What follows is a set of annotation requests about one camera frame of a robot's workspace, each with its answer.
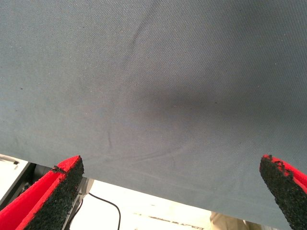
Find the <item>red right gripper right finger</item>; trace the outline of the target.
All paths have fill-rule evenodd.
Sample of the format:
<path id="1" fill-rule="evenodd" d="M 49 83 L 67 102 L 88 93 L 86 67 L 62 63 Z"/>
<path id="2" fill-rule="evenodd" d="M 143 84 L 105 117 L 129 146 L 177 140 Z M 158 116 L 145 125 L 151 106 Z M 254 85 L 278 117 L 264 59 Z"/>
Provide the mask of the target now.
<path id="1" fill-rule="evenodd" d="M 272 155 L 263 155 L 260 175 L 293 230 L 307 228 L 307 175 Z"/>

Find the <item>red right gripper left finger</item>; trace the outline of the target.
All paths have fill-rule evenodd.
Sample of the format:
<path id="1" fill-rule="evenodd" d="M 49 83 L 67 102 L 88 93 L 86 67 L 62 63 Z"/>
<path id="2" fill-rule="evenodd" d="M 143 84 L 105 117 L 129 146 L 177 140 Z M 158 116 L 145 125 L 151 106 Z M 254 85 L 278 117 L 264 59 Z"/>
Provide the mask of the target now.
<path id="1" fill-rule="evenodd" d="M 60 230 L 84 173 L 77 155 L 55 165 L 0 212 L 2 230 Z"/>

